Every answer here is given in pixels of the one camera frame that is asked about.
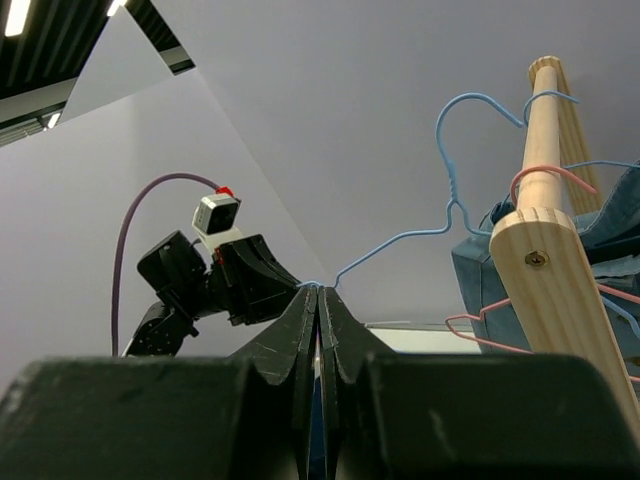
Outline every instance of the fluorescent light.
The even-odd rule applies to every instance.
[[[113,0],[109,10],[107,10],[107,17],[113,17],[118,11],[118,7],[124,7],[126,3],[127,0]]]
[[[49,119],[49,123],[47,123],[47,128],[53,128],[56,126],[56,123],[58,123],[58,119],[60,118],[60,113],[54,113],[53,115],[51,115],[51,118]]]
[[[20,35],[24,30],[24,23],[27,21],[27,13],[29,13],[29,4],[31,0],[12,0],[9,7],[9,17],[7,18],[7,26],[4,30],[5,37],[15,37]]]

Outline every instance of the white surface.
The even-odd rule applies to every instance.
[[[29,13],[31,0],[11,0],[9,15],[5,26],[4,34],[7,37],[20,35],[24,30],[24,24]]]
[[[60,115],[62,115],[60,112],[56,112],[53,115],[51,115],[49,117],[49,121],[47,122],[47,128],[53,128],[58,124],[58,121],[60,120]]]
[[[438,112],[475,90],[519,112],[539,56],[563,60],[594,157],[637,156],[636,0],[154,3],[330,273],[402,230],[443,225]],[[471,102],[444,138],[478,223],[518,171],[524,132]],[[403,241],[345,277],[358,318],[441,322],[463,310],[455,220],[448,236]]]
[[[62,121],[120,100],[172,76],[129,11],[118,8],[104,27],[78,77]]]
[[[66,102],[75,83],[76,79],[72,78],[71,80],[0,100],[0,122],[12,120],[16,117]]]
[[[402,353],[480,353],[477,343],[450,332],[372,328],[371,333]]]
[[[187,55],[187,52],[182,47],[174,47],[160,52],[160,56],[164,60],[164,63],[169,66],[189,60],[189,55]]]
[[[111,0],[109,10],[107,10],[107,17],[113,17],[121,6],[127,3],[127,0]]]
[[[143,186],[174,171],[231,186],[244,200],[237,224],[245,234],[263,233],[276,257],[303,278],[324,276],[198,73],[172,77],[2,149],[0,390],[41,356],[109,353],[110,284],[122,217]],[[176,181],[142,203],[125,255],[122,347],[155,301],[135,264],[175,229],[195,238],[193,211],[209,193]],[[184,353],[227,355],[264,326],[231,327],[224,316],[207,318]]]

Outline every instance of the wooden pole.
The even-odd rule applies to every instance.
[[[534,93],[553,90],[559,72],[538,71]],[[523,168],[559,165],[558,100],[531,107]],[[495,226],[490,252],[534,352],[590,361],[612,389],[640,445],[640,409],[586,255],[569,216],[560,210],[560,179],[535,172],[520,184],[518,208]]]
[[[564,75],[564,69],[560,59],[551,55],[540,57],[529,67],[529,80],[531,87],[535,87],[538,72],[544,67],[552,67],[557,72],[556,90],[565,95],[572,96],[571,89]],[[558,120],[560,128],[560,164],[562,166],[585,163],[591,160],[591,154],[584,139],[580,119],[574,103],[567,100],[557,104]],[[595,212],[604,204],[603,196],[599,192],[598,176],[593,165],[575,168],[571,171],[589,185],[598,190],[597,194],[585,192],[575,183],[565,181],[571,208],[575,215]]]

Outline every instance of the screw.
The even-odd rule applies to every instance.
[[[544,267],[548,261],[549,256],[546,253],[541,252],[540,250],[529,252],[524,257],[524,263],[534,268]]]

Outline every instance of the black ceiling grid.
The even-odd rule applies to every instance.
[[[31,0],[24,31],[7,38],[11,0],[0,0],[0,99],[78,77],[111,1]],[[126,8],[158,52],[180,45],[150,0],[129,0]]]
[[[164,52],[180,46],[180,42],[156,7],[151,3],[151,0],[129,0],[126,8],[158,52]],[[195,64],[191,58],[188,58],[176,65],[167,64],[167,66],[174,75],[178,75],[192,69]]]

